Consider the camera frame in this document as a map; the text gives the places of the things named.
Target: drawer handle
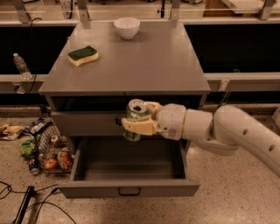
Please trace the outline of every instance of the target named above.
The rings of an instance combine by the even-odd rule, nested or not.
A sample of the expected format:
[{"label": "drawer handle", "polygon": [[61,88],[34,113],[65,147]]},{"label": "drawer handle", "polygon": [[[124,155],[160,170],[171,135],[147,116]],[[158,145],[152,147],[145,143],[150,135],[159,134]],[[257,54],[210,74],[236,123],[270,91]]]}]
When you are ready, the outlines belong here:
[{"label": "drawer handle", "polygon": [[118,193],[120,196],[139,196],[141,193],[141,187],[138,188],[121,188],[119,187]]}]

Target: drawer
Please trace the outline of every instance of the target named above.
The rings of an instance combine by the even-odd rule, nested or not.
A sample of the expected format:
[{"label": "drawer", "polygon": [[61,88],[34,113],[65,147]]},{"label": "drawer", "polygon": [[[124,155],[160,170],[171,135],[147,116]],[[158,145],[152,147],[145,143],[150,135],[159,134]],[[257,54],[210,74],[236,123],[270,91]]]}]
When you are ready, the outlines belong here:
[{"label": "drawer", "polygon": [[193,196],[198,188],[182,142],[121,137],[83,137],[70,180],[59,185],[67,198]]},{"label": "drawer", "polygon": [[52,112],[59,132],[63,136],[120,136],[123,127],[116,119],[125,117],[125,112]]}]

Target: food item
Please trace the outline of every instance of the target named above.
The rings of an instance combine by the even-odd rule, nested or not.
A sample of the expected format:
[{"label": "food item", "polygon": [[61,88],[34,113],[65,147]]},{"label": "food item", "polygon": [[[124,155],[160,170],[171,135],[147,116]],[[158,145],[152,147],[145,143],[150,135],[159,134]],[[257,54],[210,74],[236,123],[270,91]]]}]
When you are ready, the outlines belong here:
[{"label": "food item", "polygon": [[51,145],[55,148],[59,148],[63,146],[63,143],[59,136],[52,136],[51,137]]},{"label": "food item", "polygon": [[48,158],[46,161],[45,161],[45,169],[46,170],[53,170],[55,168],[58,167],[58,160],[55,159],[55,158]]},{"label": "food item", "polygon": [[21,147],[20,156],[28,160],[37,150],[36,144],[39,140],[39,135],[36,136],[23,136],[19,141]]},{"label": "food item", "polygon": [[34,176],[40,173],[40,162],[37,157],[30,157],[28,160],[29,171]]},{"label": "food item", "polygon": [[81,64],[97,60],[99,58],[98,52],[88,45],[85,48],[72,51],[68,54],[68,58],[71,63],[79,67]]},{"label": "food item", "polygon": [[64,170],[70,170],[73,164],[71,153],[67,150],[61,151],[58,155],[59,166]]},{"label": "food item", "polygon": [[51,125],[51,121],[46,121],[44,118],[39,118],[38,120],[32,122],[29,126],[25,127],[24,134],[33,135],[42,132],[47,126]]},{"label": "food item", "polygon": [[3,140],[15,140],[19,137],[24,127],[22,126],[10,126],[5,124],[0,127],[0,139]]}]

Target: bowl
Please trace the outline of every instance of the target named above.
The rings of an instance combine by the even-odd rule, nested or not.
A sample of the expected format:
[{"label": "bowl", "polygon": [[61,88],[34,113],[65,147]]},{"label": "bowl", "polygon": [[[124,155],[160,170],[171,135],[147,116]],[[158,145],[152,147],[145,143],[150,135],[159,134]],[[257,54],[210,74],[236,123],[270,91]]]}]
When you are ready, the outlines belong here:
[{"label": "bowl", "polygon": [[123,39],[133,39],[140,28],[140,20],[134,17],[121,17],[114,22],[116,31]]}]

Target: snack package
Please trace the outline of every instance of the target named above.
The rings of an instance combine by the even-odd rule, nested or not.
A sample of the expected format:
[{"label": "snack package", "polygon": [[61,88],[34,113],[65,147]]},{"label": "snack package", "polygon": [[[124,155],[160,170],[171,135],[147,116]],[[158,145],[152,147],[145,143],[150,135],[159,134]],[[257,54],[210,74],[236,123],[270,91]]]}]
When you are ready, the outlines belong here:
[{"label": "snack package", "polygon": [[47,122],[43,118],[39,118],[37,121],[32,122],[31,125],[24,129],[24,134],[35,135],[42,132],[48,125],[52,124],[51,121]]},{"label": "snack package", "polygon": [[67,147],[62,148],[58,153],[59,167],[62,170],[71,170],[73,165],[72,155]]},{"label": "snack package", "polygon": [[5,124],[0,127],[0,139],[1,140],[16,140],[22,133],[24,127],[22,126],[10,126]]}]

